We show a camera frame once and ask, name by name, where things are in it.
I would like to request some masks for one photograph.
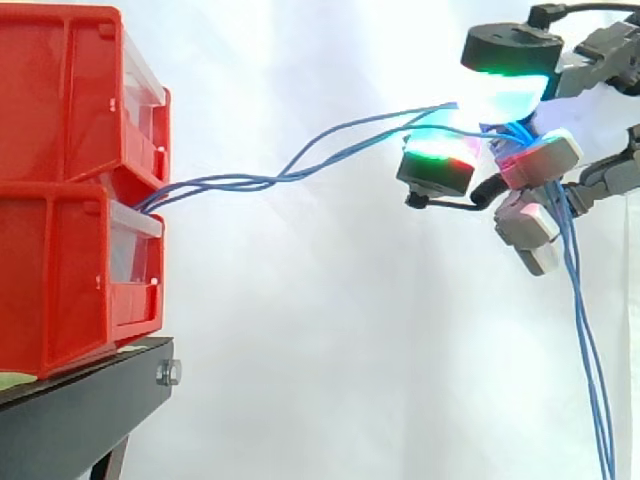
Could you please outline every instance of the twisted blue wires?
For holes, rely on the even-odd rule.
[[[180,200],[184,200],[186,198],[199,195],[201,193],[205,193],[212,190],[220,190],[220,191],[228,191],[228,192],[258,192],[262,190],[266,190],[268,188],[273,187],[278,183],[287,183],[287,182],[296,182],[307,178],[315,173],[334,165],[346,158],[349,158],[356,153],[359,153],[367,148],[370,148],[383,140],[386,140],[392,137],[394,134],[418,129],[437,129],[437,130],[445,130],[461,135],[475,136],[480,138],[503,138],[511,141],[515,141],[518,143],[524,143],[519,137],[513,137],[510,135],[504,134],[492,134],[492,133],[474,133],[474,132],[465,132],[463,130],[458,130],[456,128],[444,126],[444,125],[425,125],[416,123],[422,120],[424,117],[429,114],[444,108],[457,108],[455,104],[447,103],[444,105],[436,106],[436,107],[428,107],[428,108],[418,108],[411,110],[404,110],[400,112],[393,112],[388,114],[376,115],[373,117],[366,117],[358,120],[353,120],[351,122],[347,122],[341,125],[337,125],[335,127],[322,132],[320,135],[316,136],[312,140],[310,140],[290,161],[287,165],[282,169],[282,171],[276,176],[264,176],[264,175],[248,175],[248,174],[225,174],[225,175],[211,175],[206,177],[194,178],[191,180],[187,180],[184,182],[176,182],[174,184],[168,185],[164,188],[161,188],[157,192],[153,193],[149,197],[147,197],[143,202],[138,204],[135,208],[144,213],[151,213],[156,209],[169,205],[174,202],[178,202]],[[357,125],[362,125],[365,123],[376,122],[379,120],[386,120],[390,118],[396,118],[403,115],[416,114],[418,115],[405,123],[400,127],[395,127],[389,130],[386,130],[382,133],[369,137],[361,142],[356,143],[350,147],[344,148],[339,152],[331,155],[329,158],[324,160],[323,162],[312,166],[307,167],[301,170],[297,170],[292,172],[291,170],[298,164],[298,162],[309,152],[309,150],[317,144],[323,138],[346,128],[351,128]],[[180,193],[175,196],[170,196],[166,198],[168,195],[178,191],[184,191],[185,193]]]
[[[531,135],[531,133],[529,133],[529,131],[519,123],[508,124],[507,128],[522,140],[533,143],[533,135]],[[560,236],[562,237],[564,244],[565,267],[573,287],[576,331],[578,334],[582,365],[587,379],[589,405],[591,407],[593,428],[596,436],[600,474],[603,480],[615,480],[616,461],[611,408],[609,405],[609,396],[607,393],[602,364],[600,362],[600,356],[598,354],[598,348],[587,319],[587,312],[582,296],[580,282],[580,251],[578,249],[578,237],[573,222],[573,215],[569,207],[567,194],[559,181],[554,181],[546,185],[545,193],[549,198],[554,220],[560,228]],[[596,389],[592,361],[598,376],[601,398],[599,398],[598,390]],[[604,419],[600,400],[602,400],[604,407]]]

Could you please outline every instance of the glowing light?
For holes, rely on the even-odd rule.
[[[455,127],[460,130],[479,132],[473,123],[458,110],[440,110],[425,117],[419,124],[434,124]],[[463,137],[443,130],[414,130],[407,139],[405,152],[425,160],[442,161],[456,159],[475,166],[481,142],[477,138]]]
[[[515,122],[533,113],[549,83],[544,75],[508,77],[464,70],[466,89],[459,95],[460,109],[487,125]]]

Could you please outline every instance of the blue wire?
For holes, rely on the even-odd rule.
[[[436,111],[436,110],[441,110],[441,109],[452,109],[452,108],[457,108],[457,105],[455,103],[444,103],[442,105],[438,105],[436,107],[426,107],[426,108],[412,108],[412,109],[408,109],[408,110],[402,110],[402,111],[398,111],[398,112],[391,112],[391,113],[384,113],[381,115],[373,115],[373,116],[369,116],[369,117],[364,117],[364,118],[360,118],[360,119],[356,119],[356,120],[352,120],[350,122],[345,122],[342,123],[340,125],[336,125],[334,127],[331,127],[327,130],[325,130],[324,132],[320,133],[319,135],[317,135],[316,137],[312,138],[311,140],[309,140],[306,145],[304,147],[302,147],[300,149],[300,151],[298,153],[296,153],[293,158],[289,161],[289,163],[287,163],[287,165],[282,169],[282,171],[278,174],[278,176],[282,176],[285,175],[286,173],[288,173],[301,159],[302,157],[304,157],[304,155],[306,155],[306,153],[311,150],[311,148],[316,145],[320,140],[328,137],[329,135],[332,135],[333,133],[336,133],[340,130],[344,130],[347,128],[352,128],[358,125],[364,125],[366,123],[372,123],[372,122],[377,122],[380,120],[388,120],[391,118],[397,118],[403,115],[411,115],[411,114],[415,114],[415,113],[419,113],[419,115],[414,118],[413,120],[410,120],[407,125],[416,122],[418,120],[420,120],[421,118],[425,117],[426,115],[429,115],[430,113]],[[244,182],[244,184],[237,184],[236,186],[251,186],[254,185],[254,182]],[[136,207],[134,207],[137,210],[142,210],[144,209],[144,207],[146,205],[148,205],[149,203],[153,202],[154,199],[152,199],[152,197],[148,197],[146,198],[144,201],[142,201],[141,203],[139,203]]]
[[[573,215],[571,214],[570,211],[570,207],[569,207],[569,201],[567,199],[567,195],[566,192],[564,191],[564,188],[562,188],[562,185],[560,185],[560,182],[556,182],[556,189],[558,189],[558,193],[559,193],[559,198],[560,198],[560,203],[563,207],[564,210],[564,217],[566,219],[568,219],[568,226],[569,226],[569,233],[571,235],[571,245],[573,248],[573,253],[574,253],[574,265],[575,265],[575,271],[576,271],[576,276],[578,278],[578,282],[580,284],[580,252],[579,252],[579,248],[578,248],[578,238],[577,238],[577,234],[576,234],[576,228],[575,228],[575,224],[573,222]],[[587,320],[587,312],[586,312],[586,307],[584,305],[584,299],[582,298],[582,290],[579,290],[579,307],[580,307],[580,313],[581,313],[581,318],[582,318],[582,323],[583,323],[583,327],[585,329],[585,332],[587,333],[587,339],[589,341],[589,346],[591,348],[591,352],[592,352],[592,356],[593,356],[593,361],[596,367],[596,372],[598,374],[598,383],[600,384],[600,394],[602,396],[602,401],[604,403],[604,411],[605,411],[605,417],[606,417],[606,422],[607,422],[607,439],[608,439],[608,448],[607,448],[607,444],[605,443],[605,448],[606,448],[606,457],[607,457],[607,462],[609,465],[609,474],[611,475],[611,478],[615,478],[615,474],[616,474],[616,467],[615,467],[615,443],[614,443],[614,437],[613,437],[613,422],[612,422],[612,418],[611,418],[611,408],[610,408],[610,404],[609,404],[609,395],[607,393],[607,388],[606,388],[606,384],[605,384],[605,378],[604,378],[604,372],[602,370],[602,363],[600,362],[600,356],[598,354],[598,348],[596,346],[596,342],[593,336],[593,332],[591,331],[591,326],[589,325],[589,322]],[[602,424],[602,413],[600,412],[600,408],[598,406],[597,409],[597,414],[600,417],[600,423]]]
[[[533,137],[533,135],[520,123],[508,123],[506,127],[511,130],[511,132],[513,132],[517,137],[520,137],[521,139],[527,141],[529,145],[535,142],[535,138]]]
[[[386,138],[390,137],[391,135],[395,134],[395,133],[400,133],[400,132],[405,132],[405,131],[411,131],[411,130],[423,130],[423,129],[436,129],[436,130],[443,130],[443,131],[448,131],[451,133],[456,133],[458,135],[465,135],[465,136],[473,136],[473,137],[479,137],[479,138],[501,138],[501,139],[507,139],[510,141],[514,141],[517,143],[520,143],[522,145],[526,145],[527,142],[525,142],[524,140],[520,139],[519,137],[513,137],[511,135],[504,135],[504,134],[492,134],[492,133],[476,133],[476,132],[467,132],[464,130],[460,130],[457,128],[453,128],[453,127],[448,127],[445,125],[431,125],[431,124],[423,124],[423,125],[411,125],[411,124],[405,124],[403,126],[400,127],[396,127],[396,128],[392,128],[389,130],[386,130],[385,132],[382,132],[380,134],[377,134],[373,137],[370,137],[362,142],[359,142],[355,145],[352,145],[350,147],[347,147],[343,150],[341,150],[340,152],[338,152],[337,154],[332,155],[331,157],[329,157],[327,160],[325,160],[324,162],[315,165],[313,167],[308,167],[306,169],[302,169],[293,173],[286,173],[285,175],[280,175],[277,177],[267,177],[267,176],[257,176],[257,175],[247,175],[247,174],[226,174],[226,175],[210,175],[210,176],[206,176],[206,177],[199,177],[199,178],[194,178],[192,180],[186,181],[186,182],[177,182],[171,185],[168,185],[167,187],[164,187],[160,190],[158,190],[157,192],[153,193],[152,195],[150,195],[144,202],[142,202],[140,205],[137,206],[138,209],[142,209],[143,212],[145,213],[150,213],[154,210],[156,210],[157,208],[160,208],[162,206],[168,205],[170,203],[174,203],[176,201],[179,200],[183,200],[185,198],[191,197],[193,195],[197,195],[200,193],[203,193],[205,191],[209,191],[209,190],[227,190],[227,191],[232,191],[229,190],[228,187],[238,187],[238,186],[247,186],[247,182],[242,182],[241,184],[223,184],[222,187],[220,185],[207,185],[204,182],[212,182],[212,181],[221,181],[221,180],[239,180],[239,179],[245,179],[245,180],[249,180],[250,182],[255,182],[255,183],[259,183],[259,182],[264,182],[265,185],[260,185],[260,186],[256,186],[256,189],[253,191],[259,191],[264,189],[263,187],[266,186],[266,188],[269,188],[272,186],[272,184],[274,183],[280,183],[280,182],[291,182],[291,181],[297,181],[297,180],[301,180],[303,178],[306,178],[310,175],[313,175],[317,172],[319,172],[320,170],[333,165],[335,163],[338,163],[342,160],[344,160],[347,157],[352,156],[353,154],[360,152],[366,148],[369,148],[379,142],[381,142],[382,140],[385,140]],[[161,202],[158,202],[155,205],[150,205],[150,203],[153,203],[154,201],[156,201],[159,198],[164,197],[165,195],[167,195],[168,193],[180,189],[180,188],[184,188],[184,187],[198,187],[197,190],[192,191],[192,192],[187,192],[185,194],[179,195],[177,197],[174,198],[170,198]]]
[[[596,435],[596,446],[598,449],[598,458],[600,461],[600,471],[602,478],[606,480],[607,473],[609,478],[615,480],[615,445],[613,438],[613,426],[611,422],[611,410],[609,406],[609,399],[607,395],[606,384],[604,380],[604,374],[602,371],[602,365],[600,357],[598,355],[598,349],[589,326],[589,322],[586,316],[586,308],[584,306],[584,300],[581,293],[580,282],[580,258],[577,242],[577,235],[575,231],[575,225],[573,223],[573,216],[569,209],[569,202],[566,197],[566,193],[559,182],[554,182],[554,187],[557,190],[557,197],[560,200],[560,205],[556,205],[554,200],[555,196],[551,193],[548,186],[545,186],[545,191],[551,205],[555,211],[556,220],[560,227],[560,233],[565,245],[565,266],[569,273],[571,283],[574,289],[574,303],[576,314],[576,329],[578,333],[578,341],[580,344],[580,353],[582,356],[582,362],[585,370],[585,376],[587,377],[587,384],[589,389],[589,400],[591,405],[591,412],[594,423],[594,431]],[[587,333],[587,339],[589,345],[587,346],[587,339],[585,339],[585,332]],[[604,402],[605,415],[607,419],[607,438],[605,439],[605,429],[602,424],[602,413],[600,411],[600,405],[598,401],[598,395],[596,392],[595,382],[593,379],[593,372],[591,370],[591,362],[589,356],[589,348],[591,349],[591,356],[593,356],[594,363],[598,372],[598,381],[600,383],[601,395]]]

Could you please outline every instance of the black metal bracket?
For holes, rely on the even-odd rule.
[[[159,372],[172,359],[173,339],[146,338],[100,364],[0,392],[0,479],[73,480],[100,462],[109,468],[171,396]]]

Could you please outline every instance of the red storage drawer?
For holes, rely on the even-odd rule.
[[[0,4],[0,181],[135,205],[169,175],[169,92],[111,7]]]
[[[0,372],[46,378],[158,330],[163,228],[100,185],[0,184]]]

